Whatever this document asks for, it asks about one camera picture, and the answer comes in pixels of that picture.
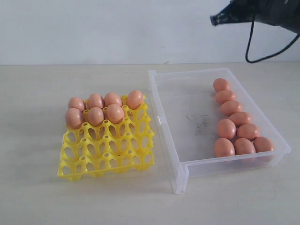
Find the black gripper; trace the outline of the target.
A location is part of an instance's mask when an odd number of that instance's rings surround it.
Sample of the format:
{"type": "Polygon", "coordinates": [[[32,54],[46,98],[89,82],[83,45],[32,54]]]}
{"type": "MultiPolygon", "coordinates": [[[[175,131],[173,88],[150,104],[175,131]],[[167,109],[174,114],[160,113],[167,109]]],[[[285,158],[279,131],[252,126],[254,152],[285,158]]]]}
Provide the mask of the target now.
{"type": "Polygon", "coordinates": [[[210,16],[211,25],[256,22],[278,26],[300,33],[300,2],[298,0],[232,0],[216,15],[210,16]]]}

